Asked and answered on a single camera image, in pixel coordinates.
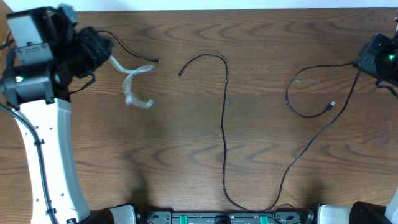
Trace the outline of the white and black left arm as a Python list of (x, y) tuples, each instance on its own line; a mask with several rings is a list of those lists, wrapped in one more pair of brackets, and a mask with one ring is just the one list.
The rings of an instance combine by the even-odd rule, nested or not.
[(9, 51), (1, 91), (25, 145), (31, 221), (85, 222), (90, 209), (75, 168), (68, 87), (107, 61), (113, 43), (92, 27), (76, 30), (78, 16), (67, 4), (13, 12), (6, 19), (16, 47)]

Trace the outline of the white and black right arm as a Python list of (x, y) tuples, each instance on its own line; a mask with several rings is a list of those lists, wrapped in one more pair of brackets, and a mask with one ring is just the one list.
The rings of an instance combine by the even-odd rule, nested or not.
[[(397, 92), (397, 35), (388, 38), (374, 34), (361, 49), (353, 67), (376, 79), (377, 88), (389, 90), (394, 97)], [(356, 202), (350, 211), (350, 223), (388, 224), (397, 223), (397, 193), (385, 207), (366, 202)]]

